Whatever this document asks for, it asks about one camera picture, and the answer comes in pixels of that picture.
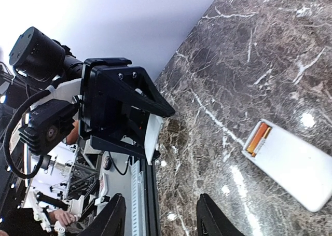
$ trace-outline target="black bracket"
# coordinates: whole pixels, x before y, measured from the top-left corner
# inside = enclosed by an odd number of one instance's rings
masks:
[[[97,150],[145,159],[150,114],[170,117],[175,110],[141,67],[125,58],[87,59],[83,66],[79,134]],[[135,144],[122,140],[130,137]],[[155,151],[154,158],[160,155]]]
[[[198,236],[244,236],[206,193],[197,202]]]

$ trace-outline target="person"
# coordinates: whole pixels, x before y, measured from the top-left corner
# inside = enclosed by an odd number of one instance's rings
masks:
[[[78,120],[74,123],[74,129],[66,138],[66,143],[75,144],[78,139]],[[59,221],[63,227],[67,227],[75,222],[75,217],[62,209],[48,213],[49,221],[52,225]],[[50,236],[53,233],[47,233],[35,221],[32,209],[10,210],[3,222],[0,224],[0,236]],[[67,236],[76,234],[66,232]]]

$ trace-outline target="wire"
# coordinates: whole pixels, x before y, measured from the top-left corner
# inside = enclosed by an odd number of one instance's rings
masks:
[[[57,88],[58,85],[62,82],[62,79],[57,79],[55,80],[51,85],[54,86],[54,88]],[[11,170],[14,172],[14,174],[16,174],[19,178],[22,179],[31,179],[33,177],[35,177],[43,163],[43,159],[44,156],[39,156],[39,160],[37,165],[35,166],[35,168],[33,169],[33,171],[29,174],[24,174],[22,173],[14,164],[13,159],[11,158],[11,154],[10,154],[10,139],[11,139],[11,135],[16,127],[16,125],[18,124],[18,122],[21,120],[23,114],[26,112],[26,110],[28,110],[30,108],[30,106],[34,103],[36,103],[37,101],[41,100],[42,98],[46,97],[47,95],[49,95],[51,92],[47,89],[40,91],[36,94],[34,94],[33,96],[31,96],[30,98],[28,98],[14,113],[13,117],[11,118],[11,120],[9,121],[9,124],[7,126],[6,132],[5,132],[5,137],[4,137],[4,142],[3,142],[3,147],[4,147],[4,155],[5,155],[5,159],[6,162],[8,164],[8,166],[11,168]]]
[[[110,155],[110,152],[108,151],[108,155],[109,155],[109,159],[110,161],[112,162],[112,164],[114,165],[114,168],[117,170],[117,172],[120,174],[120,175],[126,175],[127,171],[128,171],[128,167],[129,167],[129,160],[130,160],[130,156],[128,156],[128,159],[127,159],[127,166],[126,166],[126,170],[121,173],[121,171],[118,169],[118,167],[116,166],[115,162],[113,161],[113,158],[112,156]]]
[[[7,67],[7,65],[5,63],[3,63],[2,61],[0,61],[0,64],[5,67],[7,74],[12,75],[11,72],[10,72],[10,70],[9,70],[9,68]]]
[[[27,84],[25,84],[25,93],[26,93],[27,98],[30,98],[31,90],[30,90],[30,87]]]

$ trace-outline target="white ceiling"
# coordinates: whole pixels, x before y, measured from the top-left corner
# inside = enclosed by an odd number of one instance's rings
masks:
[[[35,26],[79,59],[126,57],[155,79],[213,0],[1,0],[0,48]]]

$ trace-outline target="marble countertop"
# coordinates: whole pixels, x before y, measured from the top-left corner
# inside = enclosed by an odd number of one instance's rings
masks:
[[[245,235],[332,235],[241,148],[260,118],[332,155],[332,0],[215,0],[157,80],[176,109],[156,162],[163,235],[208,193]]]

